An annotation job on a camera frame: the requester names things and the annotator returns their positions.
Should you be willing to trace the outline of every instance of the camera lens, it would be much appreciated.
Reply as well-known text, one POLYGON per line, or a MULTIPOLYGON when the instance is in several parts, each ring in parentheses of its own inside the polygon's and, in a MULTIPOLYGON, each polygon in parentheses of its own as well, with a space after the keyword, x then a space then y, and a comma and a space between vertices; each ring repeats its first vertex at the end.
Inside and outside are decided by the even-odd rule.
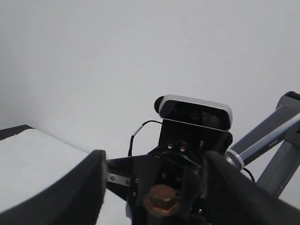
POLYGON ((210 120, 211 120, 211 122, 213 122, 213 123, 219 123, 219 118, 217 117, 217 116, 211 116, 210 117, 210 120))
POLYGON ((197 113, 197 112, 192 112, 192 113, 191 113, 191 118, 192 118, 193 120, 199 119, 199 113, 197 113))

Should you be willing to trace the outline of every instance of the depth camera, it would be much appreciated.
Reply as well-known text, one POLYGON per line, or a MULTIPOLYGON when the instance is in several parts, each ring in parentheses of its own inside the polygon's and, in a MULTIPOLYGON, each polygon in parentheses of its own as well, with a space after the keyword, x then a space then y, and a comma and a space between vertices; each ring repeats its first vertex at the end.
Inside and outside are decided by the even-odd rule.
POLYGON ((157 99, 156 110, 162 119, 219 131, 232 124, 229 106, 197 98, 166 95, 157 99))

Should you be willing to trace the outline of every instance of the hex bolt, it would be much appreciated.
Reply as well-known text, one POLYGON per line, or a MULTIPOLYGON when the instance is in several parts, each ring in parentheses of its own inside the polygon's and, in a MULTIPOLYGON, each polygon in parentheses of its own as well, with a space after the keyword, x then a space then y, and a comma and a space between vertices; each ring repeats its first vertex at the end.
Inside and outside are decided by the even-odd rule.
POLYGON ((174 215, 179 210, 176 192, 169 186, 158 184, 151 188, 144 198, 144 207, 156 217, 174 215))

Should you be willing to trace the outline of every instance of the black cable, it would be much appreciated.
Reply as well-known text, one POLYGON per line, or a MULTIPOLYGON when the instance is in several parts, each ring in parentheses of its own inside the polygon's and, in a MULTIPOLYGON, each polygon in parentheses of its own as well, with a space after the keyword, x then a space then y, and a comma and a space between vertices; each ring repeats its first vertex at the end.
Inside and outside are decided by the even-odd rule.
POLYGON ((128 157, 132 156, 132 146, 133 146, 133 140, 135 138, 135 136, 137 135, 137 133, 147 124, 147 123, 159 123, 159 124, 163 124, 162 122, 156 121, 156 120, 149 120, 144 122, 139 128, 138 130, 131 136, 130 138, 130 144, 129 144, 129 150, 128 150, 128 157))
POLYGON ((252 173, 250 172, 250 170, 248 170, 247 168, 244 168, 243 170, 244 170, 246 173, 249 174, 251 180, 255 183, 255 178, 254 178, 254 176, 252 175, 252 173))

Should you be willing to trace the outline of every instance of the white wall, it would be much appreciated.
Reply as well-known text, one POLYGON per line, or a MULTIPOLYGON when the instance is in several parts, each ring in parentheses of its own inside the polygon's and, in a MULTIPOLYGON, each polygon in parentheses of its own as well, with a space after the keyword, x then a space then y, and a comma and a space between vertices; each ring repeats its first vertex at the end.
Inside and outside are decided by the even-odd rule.
MULTIPOLYGON (((300 92, 299 12, 297 0, 2 0, 0 122, 123 157, 135 129, 158 119, 155 99, 172 93, 230 105, 237 141, 300 92)), ((134 153, 158 136, 149 125, 134 153)), ((249 167, 256 177, 272 154, 249 167)), ((284 199, 300 208, 295 177, 284 199)), ((123 207, 106 204, 103 224, 123 220, 123 207)))

